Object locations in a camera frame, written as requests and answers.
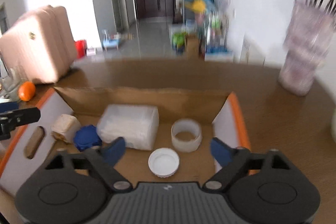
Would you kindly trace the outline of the blue plastic lid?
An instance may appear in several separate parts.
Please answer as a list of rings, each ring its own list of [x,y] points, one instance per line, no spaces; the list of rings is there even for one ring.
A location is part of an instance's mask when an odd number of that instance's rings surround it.
[[[97,134],[96,126],[88,125],[81,127],[75,133],[73,144],[82,152],[94,146],[102,146],[102,140]]]

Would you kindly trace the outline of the translucent plastic container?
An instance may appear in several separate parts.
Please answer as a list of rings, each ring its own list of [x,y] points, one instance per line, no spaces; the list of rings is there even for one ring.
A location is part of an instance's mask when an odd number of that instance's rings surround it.
[[[158,126],[156,106],[112,104],[105,109],[96,130],[104,143],[123,137],[128,148],[151,151]]]

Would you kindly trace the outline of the small white cap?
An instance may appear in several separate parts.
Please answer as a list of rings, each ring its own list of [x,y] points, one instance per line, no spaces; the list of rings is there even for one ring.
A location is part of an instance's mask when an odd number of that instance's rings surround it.
[[[168,178],[179,168],[180,158],[170,148],[159,148],[153,151],[148,158],[150,171],[160,178]]]

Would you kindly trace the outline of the translucent round cup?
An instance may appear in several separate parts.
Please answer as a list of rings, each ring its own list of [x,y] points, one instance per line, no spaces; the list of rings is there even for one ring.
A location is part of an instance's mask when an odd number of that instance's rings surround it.
[[[195,152],[201,145],[202,138],[201,126],[195,120],[180,119],[171,127],[171,142],[179,152]]]

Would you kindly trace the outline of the orange fruit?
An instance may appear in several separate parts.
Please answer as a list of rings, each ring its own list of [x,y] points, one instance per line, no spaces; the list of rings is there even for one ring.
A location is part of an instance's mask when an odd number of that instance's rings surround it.
[[[21,101],[28,102],[34,97],[35,92],[35,85],[30,81],[26,81],[19,87],[18,96]]]

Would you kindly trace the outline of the clear glass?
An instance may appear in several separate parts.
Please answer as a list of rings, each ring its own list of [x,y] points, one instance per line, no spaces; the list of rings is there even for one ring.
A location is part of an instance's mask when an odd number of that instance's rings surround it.
[[[25,71],[20,65],[1,69],[1,97],[20,102],[18,95],[20,86],[27,80]]]

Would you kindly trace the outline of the pink suitcase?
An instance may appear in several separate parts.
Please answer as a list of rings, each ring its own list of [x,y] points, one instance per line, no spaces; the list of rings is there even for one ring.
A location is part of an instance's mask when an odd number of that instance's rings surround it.
[[[23,14],[1,36],[1,57],[35,84],[58,82],[77,57],[66,8],[48,5]]]

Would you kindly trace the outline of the white green bowl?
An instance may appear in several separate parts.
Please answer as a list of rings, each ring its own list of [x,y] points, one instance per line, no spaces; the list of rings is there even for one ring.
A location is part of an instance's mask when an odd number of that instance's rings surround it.
[[[334,110],[333,116],[331,118],[330,133],[333,138],[333,141],[336,142],[336,109]]]

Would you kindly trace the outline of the red cardboard box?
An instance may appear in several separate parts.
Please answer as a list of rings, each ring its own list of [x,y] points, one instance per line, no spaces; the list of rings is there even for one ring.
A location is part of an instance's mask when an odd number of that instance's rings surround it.
[[[136,185],[206,182],[221,168],[210,153],[212,138],[232,148],[251,146],[233,93],[50,88],[37,107],[40,120],[1,145],[1,188],[12,196],[59,148],[78,153],[123,137],[126,151],[116,170]]]

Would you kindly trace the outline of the yellow blue floor clutter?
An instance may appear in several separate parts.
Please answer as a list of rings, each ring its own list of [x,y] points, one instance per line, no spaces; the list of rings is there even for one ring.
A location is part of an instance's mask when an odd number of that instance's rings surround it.
[[[204,61],[234,61],[234,53],[227,45],[230,1],[220,0],[216,5],[212,0],[192,0],[180,7],[194,18],[169,27],[171,47],[176,55]]]

